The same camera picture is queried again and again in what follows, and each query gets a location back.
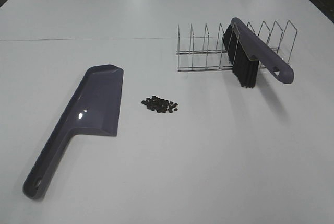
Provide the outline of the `pile of coffee beans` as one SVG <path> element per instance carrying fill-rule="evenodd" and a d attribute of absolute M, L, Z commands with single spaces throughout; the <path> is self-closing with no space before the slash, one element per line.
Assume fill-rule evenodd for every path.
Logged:
<path fill-rule="evenodd" d="M 148 110 L 156 111 L 157 113 L 173 113 L 178 111 L 178 104 L 176 102 L 155 95 L 142 100 L 141 104 Z"/>

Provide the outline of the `purple plastic dustpan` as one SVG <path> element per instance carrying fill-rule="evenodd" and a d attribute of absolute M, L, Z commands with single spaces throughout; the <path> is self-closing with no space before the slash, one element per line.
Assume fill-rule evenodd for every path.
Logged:
<path fill-rule="evenodd" d="M 42 198 L 76 135 L 117 136 L 124 71 L 114 65 L 89 68 L 28 174 L 23 193 Z"/>

